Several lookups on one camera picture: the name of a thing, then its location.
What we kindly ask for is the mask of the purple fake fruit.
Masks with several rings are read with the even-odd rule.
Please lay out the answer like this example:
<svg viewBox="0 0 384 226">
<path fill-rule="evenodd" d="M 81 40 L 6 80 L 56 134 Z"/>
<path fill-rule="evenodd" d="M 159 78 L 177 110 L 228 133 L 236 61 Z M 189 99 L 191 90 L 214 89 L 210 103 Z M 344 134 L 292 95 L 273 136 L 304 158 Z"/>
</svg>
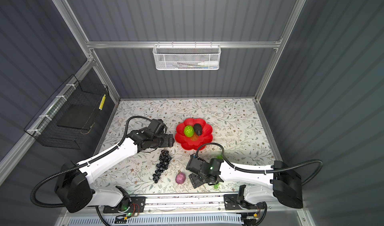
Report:
<svg viewBox="0 0 384 226">
<path fill-rule="evenodd" d="M 183 172 L 179 172 L 176 175 L 175 181 L 177 184 L 183 184 L 186 181 L 186 175 Z"/>
</svg>

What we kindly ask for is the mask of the black pad in basket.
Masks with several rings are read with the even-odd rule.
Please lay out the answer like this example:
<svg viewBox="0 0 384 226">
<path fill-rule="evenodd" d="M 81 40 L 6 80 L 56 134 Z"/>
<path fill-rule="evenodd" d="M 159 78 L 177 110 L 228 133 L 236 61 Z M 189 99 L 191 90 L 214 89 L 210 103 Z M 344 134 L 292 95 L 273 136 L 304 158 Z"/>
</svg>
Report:
<svg viewBox="0 0 384 226">
<path fill-rule="evenodd" d="M 57 126 L 87 132 L 94 124 L 98 113 L 99 109 L 95 107 L 72 104 L 58 120 Z"/>
</svg>

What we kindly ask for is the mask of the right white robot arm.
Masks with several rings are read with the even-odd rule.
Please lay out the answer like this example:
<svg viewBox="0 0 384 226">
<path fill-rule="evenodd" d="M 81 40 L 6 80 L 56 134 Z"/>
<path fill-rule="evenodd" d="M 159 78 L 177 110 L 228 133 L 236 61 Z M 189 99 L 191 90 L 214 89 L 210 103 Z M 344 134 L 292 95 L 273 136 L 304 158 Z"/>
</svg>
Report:
<svg viewBox="0 0 384 226">
<path fill-rule="evenodd" d="M 240 182 L 236 203 L 249 209 L 257 204 L 279 202 L 281 205 L 302 209 L 303 186 L 309 183 L 323 167 L 321 160 L 309 160 L 293 166 L 282 161 L 273 165 L 251 166 L 230 162 L 222 145 L 214 143 L 222 153 L 220 159 L 205 161 L 197 151 L 191 154 L 186 170 L 194 188 L 204 184 L 216 185 L 224 182 Z"/>
</svg>

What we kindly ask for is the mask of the green fake custard apple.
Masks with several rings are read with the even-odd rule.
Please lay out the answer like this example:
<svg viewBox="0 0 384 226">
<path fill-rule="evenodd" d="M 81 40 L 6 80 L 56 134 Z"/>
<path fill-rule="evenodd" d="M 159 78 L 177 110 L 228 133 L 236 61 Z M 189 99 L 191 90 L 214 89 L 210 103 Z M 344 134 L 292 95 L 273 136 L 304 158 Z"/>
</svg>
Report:
<svg viewBox="0 0 384 226">
<path fill-rule="evenodd" d="M 188 138 L 191 138 L 195 134 L 194 127 L 191 125 L 187 125 L 184 128 L 184 135 Z"/>
</svg>

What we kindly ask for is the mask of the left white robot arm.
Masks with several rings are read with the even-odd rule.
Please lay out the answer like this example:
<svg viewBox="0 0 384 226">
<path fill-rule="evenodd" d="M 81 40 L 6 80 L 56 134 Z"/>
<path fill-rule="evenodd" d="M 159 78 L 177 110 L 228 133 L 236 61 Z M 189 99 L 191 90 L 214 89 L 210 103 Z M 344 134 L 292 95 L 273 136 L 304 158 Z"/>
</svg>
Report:
<svg viewBox="0 0 384 226">
<path fill-rule="evenodd" d="M 100 189 L 93 183 L 107 170 L 129 157 L 174 145 L 174 136 L 168 133 L 168 127 L 161 119 L 148 119 L 148 126 L 129 131 L 129 124 L 133 119 L 144 118 L 128 118 L 122 139 L 114 146 L 76 164 L 64 164 L 59 172 L 37 183 L 30 194 L 32 204 L 41 208 L 66 208 L 70 213 L 86 207 L 100 206 L 117 208 L 121 213 L 128 212 L 133 202 L 126 190 L 120 186 Z M 51 180 L 56 180 L 54 191 L 61 201 L 59 204 L 44 203 L 37 198 L 38 190 Z"/>
</svg>

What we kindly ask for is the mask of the aluminium front rail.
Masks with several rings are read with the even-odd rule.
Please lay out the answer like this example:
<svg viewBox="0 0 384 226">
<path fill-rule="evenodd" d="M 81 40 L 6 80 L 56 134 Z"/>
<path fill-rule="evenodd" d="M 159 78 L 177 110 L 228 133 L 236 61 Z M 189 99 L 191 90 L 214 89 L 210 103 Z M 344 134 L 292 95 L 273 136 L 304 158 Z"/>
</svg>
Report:
<svg viewBox="0 0 384 226">
<path fill-rule="evenodd" d="M 258 209 L 227 208 L 224 200 L 226 193 L 192 193 L 192 194 L 149 194 L 142 195 L 146 198 L 144 203 L 136 203 L 127 207 L 139 215 L 155 214 L 203 214 L 203 213 L 251 213 Z"/>
</svg>

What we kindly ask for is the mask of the black fake grape bunch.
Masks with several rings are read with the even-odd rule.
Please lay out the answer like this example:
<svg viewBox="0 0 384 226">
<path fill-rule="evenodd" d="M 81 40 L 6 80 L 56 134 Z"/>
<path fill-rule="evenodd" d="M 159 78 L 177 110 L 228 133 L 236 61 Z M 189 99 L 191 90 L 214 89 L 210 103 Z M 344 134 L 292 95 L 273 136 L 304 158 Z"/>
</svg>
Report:
<svg viewBox="0 0 384 226">
<path fill-rule="evenodd" d="M 162 150 L 159 156 L 159 162 L 156 164 L 156 170 L 153 174 L 153 181 L 157 184 L 160 180 L 161 174 L 169 168 L 171 162 L 171 155 L 169 150 Z"/>
</svg>

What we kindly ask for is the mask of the dark fake avocado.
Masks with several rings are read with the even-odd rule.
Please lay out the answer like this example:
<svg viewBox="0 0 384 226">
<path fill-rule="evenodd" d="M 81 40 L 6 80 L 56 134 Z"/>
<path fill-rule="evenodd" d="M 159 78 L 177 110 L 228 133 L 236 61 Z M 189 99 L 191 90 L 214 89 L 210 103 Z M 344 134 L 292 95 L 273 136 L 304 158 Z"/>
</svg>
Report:
<svg viewBox="0 0 384 226">
<path fill-rule="evenodd" d="M 202 135 L 202 133 L 203 133 L 203 126 L 201 124 L 196 123 L 196 124 L 194 124 L 193 128 L 194 128 L 195 134 L 197 136 L 201 136 Z"/>
</svg>

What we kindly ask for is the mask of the white marker in basket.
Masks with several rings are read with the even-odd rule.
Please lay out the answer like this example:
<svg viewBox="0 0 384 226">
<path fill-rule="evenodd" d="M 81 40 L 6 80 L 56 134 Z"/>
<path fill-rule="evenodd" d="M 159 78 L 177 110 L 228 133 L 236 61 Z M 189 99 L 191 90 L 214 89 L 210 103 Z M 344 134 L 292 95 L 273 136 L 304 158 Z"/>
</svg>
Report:
<svg viewBox="0 0 384 226">
<path fill-rule="evenodd" d="M 218 68 L 219 67 L 219 61 L 204 61 L 198 63 L 199 67 L 204 68 Z"/>
</svg>

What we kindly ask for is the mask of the red flower-shaped fruit bowl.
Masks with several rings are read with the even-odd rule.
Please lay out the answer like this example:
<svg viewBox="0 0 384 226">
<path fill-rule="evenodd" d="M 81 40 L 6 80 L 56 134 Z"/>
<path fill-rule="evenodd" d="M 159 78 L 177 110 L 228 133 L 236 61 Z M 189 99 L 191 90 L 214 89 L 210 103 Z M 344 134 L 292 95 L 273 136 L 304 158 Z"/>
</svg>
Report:
<svg viewBox="0 0 384 226">
<path fill-rule="evenodd" d="M 194 134 L 191 138 L 184 135 L 184 128 L 187 125 L 194 126 L 194 124 L 201 124 L 203 126 L 203 133 L 201 136 Z M 213 141 L 213 127 L 209 125 L 204 119 L 201 118 L 188 118 L 180 123 L 177 128 L 175 140 L 181 144 L 184 150 L 197 150 L 201 145 L 211 143 Z"/>
</svg>

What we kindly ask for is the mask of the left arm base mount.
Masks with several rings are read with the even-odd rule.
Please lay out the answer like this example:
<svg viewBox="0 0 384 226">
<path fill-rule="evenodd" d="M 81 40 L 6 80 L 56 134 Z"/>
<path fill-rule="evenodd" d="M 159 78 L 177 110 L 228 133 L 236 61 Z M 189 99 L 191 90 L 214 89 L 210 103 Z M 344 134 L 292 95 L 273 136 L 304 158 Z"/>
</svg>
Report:
<svg viewBox="0 0 384 226">
<path fill-rule="evenodd" d="M 104 214 L 139 214 L 144 211 L 146 205 L 146 197 L 130 197 L 123 198 L 122 201 L 115 207 L 105 206 Z"/>
</svg>

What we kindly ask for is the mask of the green fake grape bunch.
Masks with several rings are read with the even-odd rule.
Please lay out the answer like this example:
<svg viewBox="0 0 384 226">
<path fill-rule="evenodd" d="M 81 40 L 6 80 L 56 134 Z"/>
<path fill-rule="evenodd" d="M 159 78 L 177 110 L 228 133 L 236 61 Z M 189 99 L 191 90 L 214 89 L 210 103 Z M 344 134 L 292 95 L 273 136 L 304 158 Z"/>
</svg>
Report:
<svg viewBox="0 0 384 226">
<path fill-rule="evenodd" d="M 216 159 L 223 160 L 223 155 L 216 156 Z M 221 182 L 221 180 L 218 179 L 217 183 L 215 185 L 213 185 L 214 190 L 218 190 L 219 189 L 220 182 Z"/>
</svg>

